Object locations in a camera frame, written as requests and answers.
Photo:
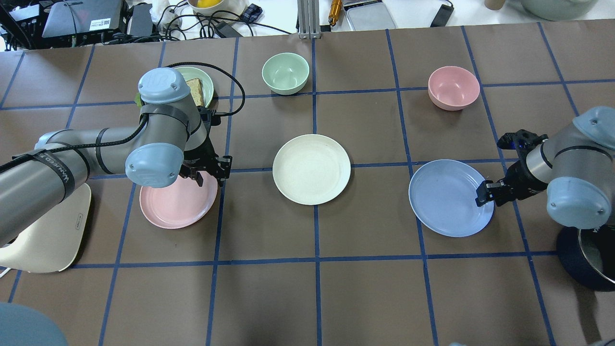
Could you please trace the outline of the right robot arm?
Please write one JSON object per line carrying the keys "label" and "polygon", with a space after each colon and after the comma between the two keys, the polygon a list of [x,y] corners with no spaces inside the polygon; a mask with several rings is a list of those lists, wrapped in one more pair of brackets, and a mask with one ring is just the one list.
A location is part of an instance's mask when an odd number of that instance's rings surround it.
{"label": "right robot arm", "polygon": [[518,160],[502,179],[479,184],[477,206],[502,206],[545,191],[545,208],[560,225],[614,226],[613,108],[591,108],[553,136],[524,129],[507,132],[497,145],[516,151]]}

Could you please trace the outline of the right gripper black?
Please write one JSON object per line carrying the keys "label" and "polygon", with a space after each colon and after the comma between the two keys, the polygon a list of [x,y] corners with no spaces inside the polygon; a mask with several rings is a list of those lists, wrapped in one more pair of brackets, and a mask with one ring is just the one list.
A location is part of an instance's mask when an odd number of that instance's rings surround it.
{"label": "right gripper black", "polygon": [[518,160],[507,169],[504,178],[497,182],[484,180],[479,184],[476,206],[480,208],[491,201],[494,201],[496,206],[502,206],[507,202],[528,199],[547,190],[548,184],[538,179],[527,164],[529,154],[547,139],[546,134],[539,136],[526,130],[507,132],[501,136],[497,147],[503,150],[514,149]]}

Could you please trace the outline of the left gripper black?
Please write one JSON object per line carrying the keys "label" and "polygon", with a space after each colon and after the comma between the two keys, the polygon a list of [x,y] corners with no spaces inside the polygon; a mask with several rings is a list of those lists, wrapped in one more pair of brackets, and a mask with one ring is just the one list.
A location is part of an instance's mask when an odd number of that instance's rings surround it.
{"label": "left gripper black", "polygon": [[219,187],[223,187],[229,179],[233,158],[225,155],[219,156],[215,152],[209,133],[211,127],[219,126],[224,113],[217,113],[217,110],[207,107],[197,107],[201,117],[201,123],[195,134],[203,133],[204,139],[198,142],[198,146],[184,152],[184,160],[180,167],[179,176],[183,179],[192,179],[199,187],[203,186],[201,172],[208,173],[215,178]]}

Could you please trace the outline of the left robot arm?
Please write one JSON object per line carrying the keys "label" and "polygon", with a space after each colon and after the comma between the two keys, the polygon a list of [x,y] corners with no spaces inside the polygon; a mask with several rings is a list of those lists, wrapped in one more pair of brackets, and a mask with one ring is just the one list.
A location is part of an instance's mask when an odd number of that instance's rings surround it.
{"label": "left robot arm", "polygon": [[217,155],[209,132],[224,114],[196,105],[179,66],[140,78],[136,128],[49,132],[1,166],[2,246],[95,176],[124,173],[134,184],[162,188],[179,177],[201,184],[206,172],[223,186],[233,159]]}

